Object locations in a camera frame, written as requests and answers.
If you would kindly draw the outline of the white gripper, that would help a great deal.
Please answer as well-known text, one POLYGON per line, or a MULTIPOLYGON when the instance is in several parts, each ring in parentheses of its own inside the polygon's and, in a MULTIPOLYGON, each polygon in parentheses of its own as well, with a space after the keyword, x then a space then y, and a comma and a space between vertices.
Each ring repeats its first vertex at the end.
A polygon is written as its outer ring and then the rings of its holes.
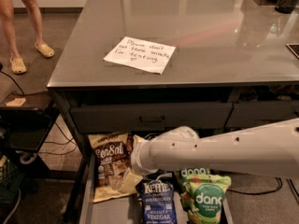
POLYGON ((138 135, 134 135, 133 139, 131 163, 136 172, 129 168, 124 173, 119 187, 121 193, 136 193, 135 187, 143 179, 142 175, 153 174, 158 170, 176 171, 200 163, 200 138, 190 127, 181 126, 151 140, 145 140, 138 135))

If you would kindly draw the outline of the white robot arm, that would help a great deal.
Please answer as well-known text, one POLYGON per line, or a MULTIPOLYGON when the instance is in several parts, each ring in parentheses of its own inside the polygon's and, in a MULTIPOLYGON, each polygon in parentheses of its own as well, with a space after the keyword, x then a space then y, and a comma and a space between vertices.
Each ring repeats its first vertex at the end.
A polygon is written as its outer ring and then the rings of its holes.
POLYGON ((201 138, 187 126, 151 140, 134 141, 132 167, 121 192, 131 192, 145 175, 159 170, 204 167, 216 171, 282 178, 299 176, 299 119, 290 119, 201 138))

